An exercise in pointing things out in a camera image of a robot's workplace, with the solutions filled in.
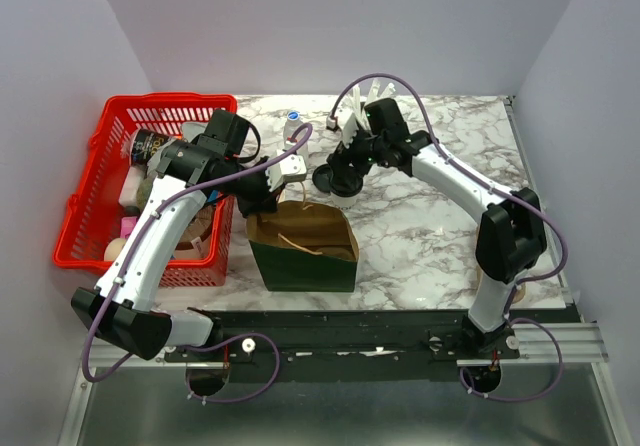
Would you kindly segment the green paper bag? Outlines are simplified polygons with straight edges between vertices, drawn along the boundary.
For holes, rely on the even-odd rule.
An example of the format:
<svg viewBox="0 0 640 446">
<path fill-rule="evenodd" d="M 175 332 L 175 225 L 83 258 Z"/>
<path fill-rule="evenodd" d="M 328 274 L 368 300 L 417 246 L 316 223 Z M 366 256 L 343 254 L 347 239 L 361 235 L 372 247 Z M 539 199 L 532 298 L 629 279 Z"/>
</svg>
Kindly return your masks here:
<svg viewBox="0 0 640 446">
<path fill-rule="evenodd" d="M 246 219 L 247 238 L 265 287 L 271 292 L 337 292 L 355 290 L 359 245 L 345 214 L 338 208 L 285 200 L 275 213 Z M 299 246 L 350 246 L 357 260 L 313 256 Z"/>
</svg>

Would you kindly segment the black plastic cup lid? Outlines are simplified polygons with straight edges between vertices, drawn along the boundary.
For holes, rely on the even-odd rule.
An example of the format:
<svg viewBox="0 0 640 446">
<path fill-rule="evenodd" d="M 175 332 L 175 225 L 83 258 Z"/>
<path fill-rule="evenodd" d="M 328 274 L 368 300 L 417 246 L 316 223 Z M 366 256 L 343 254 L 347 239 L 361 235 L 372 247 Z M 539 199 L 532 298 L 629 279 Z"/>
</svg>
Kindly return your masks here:
<svg viewBox="0 0 640 446">
<path fill-rule="evenodd" d="M 343 198 L 357 196 L 363 188 L 363 180 L 356 177 L 354 180 L 341 180 L 333 178 L 330 180 L 330 193 Z"/>
</svg>

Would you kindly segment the brown cardboard cup carrier top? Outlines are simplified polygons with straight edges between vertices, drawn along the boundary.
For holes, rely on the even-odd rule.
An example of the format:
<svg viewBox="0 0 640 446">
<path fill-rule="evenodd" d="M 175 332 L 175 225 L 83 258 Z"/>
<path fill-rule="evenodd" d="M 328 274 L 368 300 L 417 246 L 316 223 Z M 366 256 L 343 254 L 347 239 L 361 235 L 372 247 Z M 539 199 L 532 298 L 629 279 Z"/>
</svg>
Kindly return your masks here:
<svg viewBox="0 0 640 446">
<path fill-rule="evenodd" d="M 355 262 L 357 260 L 357 254 L 353 252 L 350 246 L 329 245 L 319 248 L 307 248 L 304 246 L 299 246 L 298 250 L 313 256 L 326 256 L 352 262 Z"/>
</svg>

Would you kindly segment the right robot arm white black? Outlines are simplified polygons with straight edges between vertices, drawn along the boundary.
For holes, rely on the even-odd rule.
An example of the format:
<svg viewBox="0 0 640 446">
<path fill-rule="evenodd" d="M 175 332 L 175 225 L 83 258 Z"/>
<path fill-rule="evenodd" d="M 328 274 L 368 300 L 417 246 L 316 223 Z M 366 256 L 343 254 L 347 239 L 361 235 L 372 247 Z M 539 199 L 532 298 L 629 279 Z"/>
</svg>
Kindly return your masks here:
<svg viewBox="0 0 640 446">
<path fill-rule="evenodd" d="M 436 188 L 476 222 L 475 257 L 482 275 L 459 337 L 467 355 L 485 356 L 506 328 L 517 279 L 547 247 L 538 196 L 529 188 L 513 191 L 464 173 L 431 133 L 410 132 L 393 99 L 376 100 L 338 125 L 341 141 L 327 158 L 328 191 L 336 206 L 354 205 L 365 175 L 377 165 Z"/>
</svg>

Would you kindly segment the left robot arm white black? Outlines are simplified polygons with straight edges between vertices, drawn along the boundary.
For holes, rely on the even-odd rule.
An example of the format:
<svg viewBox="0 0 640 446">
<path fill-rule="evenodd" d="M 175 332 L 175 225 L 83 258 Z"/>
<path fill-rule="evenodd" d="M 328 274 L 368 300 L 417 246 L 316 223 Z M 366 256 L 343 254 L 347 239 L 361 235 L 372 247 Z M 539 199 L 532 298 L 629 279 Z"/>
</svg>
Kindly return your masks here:
<svg viewBox="0 0 640 446">
<path fill-rule="evenodd" d="M 271 208 L 276 199 L 265 174 L 270 163 L 242 156 L 249 133 L 241 116 L 217 109 L 193 140 L 162 139 L 139 131 L 131 161 L 154 174 L 150 196 L 133 232 L 92 289 L 78 288 L 71 307 L 100 338 L 131 355 L 151 359 L 168 345 L 187 344 L 201 361 L 222 346 L 213 322 L 197 313 L 160 313 L 153 303 L 166 266 L 189 223 L 213 192 L 234 196 L 246 212 Z"/>
</svg>

